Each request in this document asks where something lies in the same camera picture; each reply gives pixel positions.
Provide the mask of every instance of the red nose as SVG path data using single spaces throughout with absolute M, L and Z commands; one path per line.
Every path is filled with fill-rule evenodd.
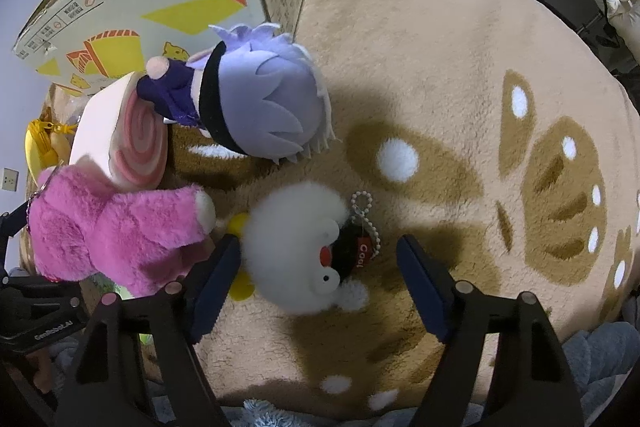
M 320 249 L 320 264 L 322 266 L 331 266 L 332 258 L 331 250 L 329 250 L 328 247 L 322 247 Z

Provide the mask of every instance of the power outlet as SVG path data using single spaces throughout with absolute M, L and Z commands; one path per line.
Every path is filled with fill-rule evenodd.
M 0 188 L 2 188 L 2 190 L 10 190 L 11 192 L 18 190 L 18 171 L 3 169 Z

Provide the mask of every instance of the screw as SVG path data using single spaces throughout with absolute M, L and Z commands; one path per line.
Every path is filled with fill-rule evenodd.
M 177 281 L 171 281 L 167 286 L 164 287 L 164 291 L 166 291 L 169 295 L 176 295 L 182 291 L 182 284 Z
M 474 286 L 468 281 L 458 281 L 456 282 L 456 290 L 460 293 L 471 293 L 474 290 Z
M 536 298 L 535 295 L 533 295 L 533 293 L 531 292 L 522 292 L 522 301 L 527 303 L 527 304 L 535 304 L 536 302 L 538 302 L 538 299 Z
M 111 306 L 117 300 L 118 296 L 115 293 L 105 293 L 102 299 L 100 299 L 100 302 L 105 306 Z

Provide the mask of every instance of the white bead chain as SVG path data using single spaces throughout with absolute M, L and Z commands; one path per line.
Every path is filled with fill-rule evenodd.
M 367 198 L 367 206 L 365 208 L 360 208 L 358 206 L 358 198 Z M 363 227 L 366 226 L 369 229 L 369 232 L 372 235 L 372 239 L 374 242 L 373 245 L 373 254 L 371 258 L 373 259 L 380 253 L 380 234 L 378 233 L 378 229 L 373 226 L 373 223 L 367 217 L 369 211 L 371 209 L 373 203 L 373 198 L 371 197 L 371 193 L 366 190 L 358 190 L 351 195 L 351 209 L 353 210 L 353 216 L 351 216 L 351 222 L 355 223 L 356 218 L 359 218 L 362 221 Z

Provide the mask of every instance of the pink plush toy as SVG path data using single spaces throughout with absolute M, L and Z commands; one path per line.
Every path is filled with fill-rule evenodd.
M 41 174 L 40 186 L 50 175 Z M 78 281 L 102 272 L 135 297 L 204 261 L 214 222 L 213 203 L 199 187 L 119 193 L 88 162 L 59 168 L 28 215 L 41 275 Z

